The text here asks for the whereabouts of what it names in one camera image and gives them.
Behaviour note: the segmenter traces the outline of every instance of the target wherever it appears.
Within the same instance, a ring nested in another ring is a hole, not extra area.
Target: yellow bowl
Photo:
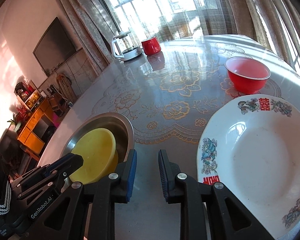
[[[96,182],[114,172],[118,164],[114,135],[105,128],[97,128],[86,133],[71,152],[83,158],[83,166],[69,176],[72,182],[80,181],[83,184]]]

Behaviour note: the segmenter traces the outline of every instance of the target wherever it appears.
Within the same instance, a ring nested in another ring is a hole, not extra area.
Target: potted plant
[[[13,119],[10,119],[9,121],[7,121],[11,124],[14,124],[15,128],[14,128],[14,131],[17,132],[21,126],[21,122],[18,122],[17,123],[17,119],[16,119],[16,114],[14,113],[13,114]]]

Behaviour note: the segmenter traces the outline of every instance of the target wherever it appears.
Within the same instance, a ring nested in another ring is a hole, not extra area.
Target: red mug
[[[143,51],[146,55],[151,56],[161,51],[160,44],[156,37],[151,37],[141,42]]]

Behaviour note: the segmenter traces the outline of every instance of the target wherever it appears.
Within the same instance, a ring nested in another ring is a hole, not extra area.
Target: flower embroidery
[[[114,101],[115,108],[124,109],[133,106],[141,98],[141,92],[137,89],[120,94]]]
[[[292,106],[288,105],[287,103],[283,103],[281,101],[275,101],[271,99],[271,105],[273,105],[272,109],[277,113],[280,112],[287,117],[291,117]]]
[[[282,223],[285,228],[289,228],[300,216],[300,198],[297,200],[296,205],[289,210],[289,213],[282,218]]]
[[[147,128],[150,130],[157,128],[157,126],[158,126],[158,122],[156,122],[156,121],[152,121],[147,124]]]
[[[165,119],[179,120],[185,117],[190,111],[189,104],[183,101],[173,101],[163,108]]]
[[[207,124],[207,120],[204,118],[198,118],[194,121],[195,126],[205,126]]]
[[[221,89],[226,92],[227,95],[232,96],[233,98],[244,96],[245,94],[239,92],[234,88],[233,82],[230,78],[225,78],[223,82],[220,83]]]
[[[260,105],[257,103],[258,99],[251,98],[251,101],[240,101],[238,108],[241,110],[241,114],[246,114],[248,111],[254,112],[260,110]]]
[[[215,139],[210,140],[209,138],[203,139],[202,145],[202,156],[201,160],[203,162],[201,173],[211,174],[211,171],[214,171],[217,175],[218,164],[215,161],[217,156],[217,141]]]
[[[160,88],[168,92],[179,91],[181,96],[189,97],[192,91],[201,90],[201,87],[195,84],[199,79],[197,71],[176,71],[161,80]]]

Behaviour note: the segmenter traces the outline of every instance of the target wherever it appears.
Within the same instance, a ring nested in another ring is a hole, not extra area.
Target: electric kettle
[[[119,32],[119,35],[115,36],[111,42],[111,53],[115,58],[126,61],[142,54],[142,49],[132,36],[131,31]]]

